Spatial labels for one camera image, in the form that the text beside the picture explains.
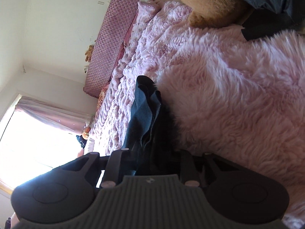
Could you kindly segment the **small teddy bear toy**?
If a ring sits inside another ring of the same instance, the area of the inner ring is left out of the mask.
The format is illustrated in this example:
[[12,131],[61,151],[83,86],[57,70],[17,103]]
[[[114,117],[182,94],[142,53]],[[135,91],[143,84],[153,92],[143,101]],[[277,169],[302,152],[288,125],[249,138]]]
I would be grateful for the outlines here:
[[88,63],[91,62],[93,50],[94,50],[94,45],[90,45],[88,47],[88,50],[85,52],[85,56],[86,56],[85,61],[88,62]]

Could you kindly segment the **pink quilted headboard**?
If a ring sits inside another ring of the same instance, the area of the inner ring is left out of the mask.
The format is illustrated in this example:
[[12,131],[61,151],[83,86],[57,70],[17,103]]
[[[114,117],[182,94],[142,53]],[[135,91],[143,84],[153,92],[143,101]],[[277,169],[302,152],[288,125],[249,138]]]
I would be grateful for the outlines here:
[[89,63],[83,90],[98,98],[109,82],[140,0],[110,0]]

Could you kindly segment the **brown plush teddy bear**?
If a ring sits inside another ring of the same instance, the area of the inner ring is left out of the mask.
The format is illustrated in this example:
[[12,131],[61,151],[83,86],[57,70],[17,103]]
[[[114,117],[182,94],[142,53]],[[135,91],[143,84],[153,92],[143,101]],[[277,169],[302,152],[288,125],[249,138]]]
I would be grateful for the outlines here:
[[188,21],[196,28],[222,28],[241,20],[248,10],[244,0],[181,0],[192,11]]

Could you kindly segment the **black pants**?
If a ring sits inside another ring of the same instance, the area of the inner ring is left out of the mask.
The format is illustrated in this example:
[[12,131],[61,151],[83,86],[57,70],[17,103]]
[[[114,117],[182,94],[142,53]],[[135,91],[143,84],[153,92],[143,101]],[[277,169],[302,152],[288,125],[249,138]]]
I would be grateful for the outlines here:
[[136,175],[176,173],[176,128],[155,83],[138,76],[123,148],[136,159]]

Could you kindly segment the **dark jacket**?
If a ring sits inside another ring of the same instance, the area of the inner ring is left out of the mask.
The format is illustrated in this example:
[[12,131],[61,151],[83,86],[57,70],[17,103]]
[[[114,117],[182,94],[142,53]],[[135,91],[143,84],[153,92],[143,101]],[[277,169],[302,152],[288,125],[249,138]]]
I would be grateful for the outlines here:
[[304,25],[304,0],[244,0],[254,10],[242,24],[248,41],[271,37],[282,30],[298,30]]

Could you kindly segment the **pink fluffy blanket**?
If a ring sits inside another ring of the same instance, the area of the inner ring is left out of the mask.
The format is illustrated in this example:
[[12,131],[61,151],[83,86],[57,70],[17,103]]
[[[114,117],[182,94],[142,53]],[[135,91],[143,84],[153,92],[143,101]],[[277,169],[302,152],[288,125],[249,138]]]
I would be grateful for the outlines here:
[[282,183],[289,228],[304,225],[304,36],[247,41],[239,26],[198,29],[179,2],[139,2],[123,58],[96,113],[89,151],[121,148],[136,78],[151,78],[178,129],[178,145],[212,152]]

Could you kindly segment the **pink curtain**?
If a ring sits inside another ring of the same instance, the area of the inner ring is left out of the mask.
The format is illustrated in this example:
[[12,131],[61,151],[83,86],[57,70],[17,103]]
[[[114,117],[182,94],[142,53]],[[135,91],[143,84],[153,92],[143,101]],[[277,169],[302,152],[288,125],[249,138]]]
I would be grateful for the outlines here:
[[22,96],[15,106],[16,111],[23,111],[32,118],[76,135],[82,134],[92,122],[90,114],[60,108],[51,103]]

